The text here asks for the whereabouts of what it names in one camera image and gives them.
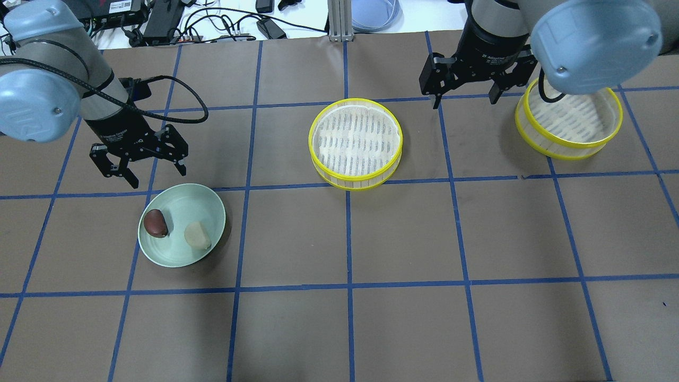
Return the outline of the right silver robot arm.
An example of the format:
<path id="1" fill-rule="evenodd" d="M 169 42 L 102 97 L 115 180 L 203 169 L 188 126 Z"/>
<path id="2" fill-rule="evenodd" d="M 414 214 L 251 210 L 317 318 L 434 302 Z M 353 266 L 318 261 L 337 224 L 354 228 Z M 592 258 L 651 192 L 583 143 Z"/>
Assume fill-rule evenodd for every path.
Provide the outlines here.
<path id="1" fill-rule="evenodd" d="M 451 57 L 431 53 L 418 78 L 438 108 L 446 92 L 492 81 L 491 103 L 528 84 L 535 67 L 555 96 L 590 94 L 677 54 L 677 1 L 465 1 Z"/>

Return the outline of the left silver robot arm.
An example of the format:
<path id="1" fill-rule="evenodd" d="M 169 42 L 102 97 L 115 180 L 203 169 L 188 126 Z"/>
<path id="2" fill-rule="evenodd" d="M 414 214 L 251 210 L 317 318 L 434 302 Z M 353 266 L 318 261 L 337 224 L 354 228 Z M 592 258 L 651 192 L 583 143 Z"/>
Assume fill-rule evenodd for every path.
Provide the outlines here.
<path id="1" fill-rule="evenodd" d="M 2 58 L 3 135 L 51 142 L 80 117 L 99 138 L 89 156 L 104 177 L 138 188 L 128 165 L 149 158 L 186 174 L 184 138 L 171 124 L 153 130 L 136 111 L 159 77 L 119 79 L 64 2 L 30 1 L 3 15 L 16 46 L 14 55 Z"/>

